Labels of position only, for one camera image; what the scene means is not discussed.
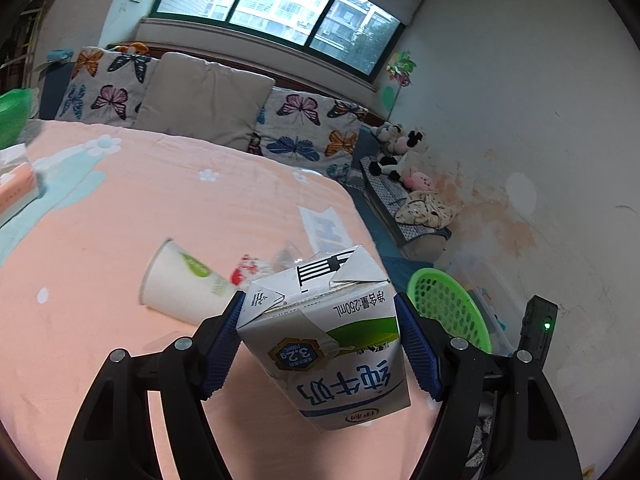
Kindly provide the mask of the pink tissue pack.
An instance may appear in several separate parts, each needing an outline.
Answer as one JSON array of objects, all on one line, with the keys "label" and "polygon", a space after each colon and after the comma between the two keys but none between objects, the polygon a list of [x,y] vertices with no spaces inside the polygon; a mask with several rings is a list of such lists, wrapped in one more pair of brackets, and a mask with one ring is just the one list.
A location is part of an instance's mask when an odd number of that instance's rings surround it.
[{"label": "pink tissue pack", "polygon": [[24,143],[1,151],[0,226],[39,196],[39,184],[34,165],[29,160]]}]

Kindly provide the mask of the red white wrapper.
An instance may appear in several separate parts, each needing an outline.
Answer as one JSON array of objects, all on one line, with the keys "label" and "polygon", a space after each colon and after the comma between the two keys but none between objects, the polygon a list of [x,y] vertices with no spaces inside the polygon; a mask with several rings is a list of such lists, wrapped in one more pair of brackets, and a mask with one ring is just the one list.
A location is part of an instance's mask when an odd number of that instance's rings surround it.
[{"label": "red white wrapper", "polygon": [[254,281],[273,273],[273,266],[269,262],[244,255],[232,271],[230,282],[239,289],[247,290]]}]

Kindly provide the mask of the clear plastic storage box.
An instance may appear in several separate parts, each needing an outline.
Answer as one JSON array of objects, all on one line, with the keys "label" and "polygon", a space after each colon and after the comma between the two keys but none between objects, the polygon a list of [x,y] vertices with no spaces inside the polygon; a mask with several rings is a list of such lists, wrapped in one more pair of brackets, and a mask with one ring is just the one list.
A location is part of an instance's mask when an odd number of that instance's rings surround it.
[{"label": "clear plastic storage box", "polygon": [[508,356],[518,348],[525,307],[479,256],[452,252],[440,264],[474,300],[488,328],[492,352]]}]

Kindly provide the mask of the white paper cup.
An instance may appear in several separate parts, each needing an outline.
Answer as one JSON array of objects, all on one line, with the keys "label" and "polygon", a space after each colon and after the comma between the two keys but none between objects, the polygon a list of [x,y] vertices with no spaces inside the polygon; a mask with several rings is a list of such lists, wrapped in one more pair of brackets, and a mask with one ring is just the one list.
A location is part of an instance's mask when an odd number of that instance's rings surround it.
[{"label": "white paper cup", "polygon": [[145,270],[139,302],[175,320],[198,326],[206,318],[221,315],[237,291],[229,280],[168,238]]}]

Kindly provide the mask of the white blue milk carton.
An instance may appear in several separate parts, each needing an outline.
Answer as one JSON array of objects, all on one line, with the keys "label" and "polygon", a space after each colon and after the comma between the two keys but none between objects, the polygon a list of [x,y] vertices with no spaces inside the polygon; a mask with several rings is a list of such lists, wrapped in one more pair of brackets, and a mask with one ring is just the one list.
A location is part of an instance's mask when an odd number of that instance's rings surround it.
[{"label": "white blue milk carton", "polygon": [[236,329],[304,419],[339,430],[410,404],[394,296],[357,245],[254,281]]}]

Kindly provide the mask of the pink plush toy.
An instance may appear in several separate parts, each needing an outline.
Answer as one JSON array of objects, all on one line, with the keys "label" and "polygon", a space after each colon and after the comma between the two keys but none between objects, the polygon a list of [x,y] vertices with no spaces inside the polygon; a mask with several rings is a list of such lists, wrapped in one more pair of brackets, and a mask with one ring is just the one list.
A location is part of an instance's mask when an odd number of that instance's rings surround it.
[{"label": "pink plush toy", "polygon": [[401,179],[401,184],[409,192],[431,192],[435,189],[433,180],[427,174],[414,167],[411,167],[409,173]]}]

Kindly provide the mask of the colourful pinwheel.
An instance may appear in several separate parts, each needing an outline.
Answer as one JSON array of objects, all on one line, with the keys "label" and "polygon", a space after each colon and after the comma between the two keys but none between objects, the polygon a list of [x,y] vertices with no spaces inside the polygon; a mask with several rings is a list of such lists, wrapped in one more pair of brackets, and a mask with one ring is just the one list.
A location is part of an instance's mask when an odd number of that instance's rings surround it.
[{"label": "colourful pinwheel", "polygon": [[392,90],[393,99],[390,100],[388,106],[387,118],[393,113],[394,107],[399,98],[399,93],[403,88],[407,88],[411,84],[411,74],[416,69],[416,62],[413,61],[409,50],[396,52],[387,63],[386,72],[390,81],[394,84]]}]

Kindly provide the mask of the grey pillow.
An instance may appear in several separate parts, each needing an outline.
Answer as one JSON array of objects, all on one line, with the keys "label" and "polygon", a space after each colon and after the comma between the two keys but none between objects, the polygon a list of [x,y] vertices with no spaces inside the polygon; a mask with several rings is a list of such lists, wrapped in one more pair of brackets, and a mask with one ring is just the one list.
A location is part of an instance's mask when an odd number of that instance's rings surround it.
[{"label": "grey pillow", "polygon": [[134,128],[246,151],[276,82],[179,52],[157,65]]}]

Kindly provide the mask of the butterfly pillow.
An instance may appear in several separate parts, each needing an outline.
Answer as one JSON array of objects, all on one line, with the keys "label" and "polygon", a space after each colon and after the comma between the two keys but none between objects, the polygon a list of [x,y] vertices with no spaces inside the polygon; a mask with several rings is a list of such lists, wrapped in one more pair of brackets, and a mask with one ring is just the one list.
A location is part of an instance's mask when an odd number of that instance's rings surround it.
[{"label": "butterfly pillow", "polygon": [[367,114],[357,103],[274,87],[258,113],[247,151],[343,181]]},{"label": "butterfly pillow", "polygon": [[157,65],[149,55],[82,48],[54,118],[130,128]]}]

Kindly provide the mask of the green plastic basket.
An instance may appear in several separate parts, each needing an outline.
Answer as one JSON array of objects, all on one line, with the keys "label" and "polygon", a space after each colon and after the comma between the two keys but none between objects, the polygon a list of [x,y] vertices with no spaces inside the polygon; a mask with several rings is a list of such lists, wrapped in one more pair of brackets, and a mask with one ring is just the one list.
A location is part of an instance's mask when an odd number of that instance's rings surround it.
[{"label": "green plastic basket", "polygon": [[464,338],[486,353],[492,352],[480,309],[452,276],[434,268],[422,268],[411,275],[407,294],[421,316],[434,318],[449,335]]}]

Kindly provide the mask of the clear plastic cup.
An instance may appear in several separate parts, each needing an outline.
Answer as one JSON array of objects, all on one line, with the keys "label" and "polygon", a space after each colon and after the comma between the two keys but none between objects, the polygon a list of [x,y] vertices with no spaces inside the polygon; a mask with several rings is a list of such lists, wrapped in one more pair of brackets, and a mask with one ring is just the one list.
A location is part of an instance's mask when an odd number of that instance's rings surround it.
[{"label": "clear plastic cup", "polygon": [[276,273],[294,268],[305,262],[304,254],[297,248],[295,244],[289,240],[283,247],[272,257],[270,266]]}]

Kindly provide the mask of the blue patterned mat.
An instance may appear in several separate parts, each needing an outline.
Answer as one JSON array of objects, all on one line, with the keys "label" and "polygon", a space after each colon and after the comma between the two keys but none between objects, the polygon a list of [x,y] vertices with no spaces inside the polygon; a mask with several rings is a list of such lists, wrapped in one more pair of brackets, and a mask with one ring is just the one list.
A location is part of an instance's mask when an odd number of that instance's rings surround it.
[{"label": "blue patterned mat", "polygon": [[448,242],[452,237],[448,228],[436,230],[427,226],[409,226],[395,220],[395,214],[408,198],[408,192],[401,184],[391,181],[385,174],[380,176],[371,174],[369,171],[371,160],[371,156],[364,156],[359,161],[363,174],[364,194],[390,229],[395,242],[400,247],[404,247],[424,236],[439,236]]}]

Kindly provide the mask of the right butterfly pillow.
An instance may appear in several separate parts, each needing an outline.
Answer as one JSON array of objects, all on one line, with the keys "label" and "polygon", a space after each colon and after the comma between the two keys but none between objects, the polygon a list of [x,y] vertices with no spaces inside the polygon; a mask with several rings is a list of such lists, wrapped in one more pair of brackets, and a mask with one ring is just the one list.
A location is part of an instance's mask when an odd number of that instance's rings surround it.
[{"label": "right butterfly pillow", "polygon": [[367,114],[357,103],[274,87],[258,113],[247,151],[343,181]]}]

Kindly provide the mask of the spotted cream cloth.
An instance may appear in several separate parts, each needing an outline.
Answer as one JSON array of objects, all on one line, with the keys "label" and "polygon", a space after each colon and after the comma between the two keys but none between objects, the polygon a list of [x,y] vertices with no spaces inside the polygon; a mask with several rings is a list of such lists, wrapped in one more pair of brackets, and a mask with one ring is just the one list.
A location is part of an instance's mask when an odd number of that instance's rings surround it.
[{"label": "spotted cream cloth", "polygon": [[460,204],[448,204],[436,192],[413,191],[395,212],[394,218],[397,223],[406,226],[443,229],[449,226],[461,211]]}]

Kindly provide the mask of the left butterfly pillow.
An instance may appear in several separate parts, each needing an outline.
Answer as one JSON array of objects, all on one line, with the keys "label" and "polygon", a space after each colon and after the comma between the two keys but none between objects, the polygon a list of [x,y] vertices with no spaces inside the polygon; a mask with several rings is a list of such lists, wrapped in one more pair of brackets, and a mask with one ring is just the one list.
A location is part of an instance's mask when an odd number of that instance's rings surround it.
[{"label": "left butterfly pillow", "polygon": [[157,65],[149,55],[82,48],[54,118],[130,128]]}]

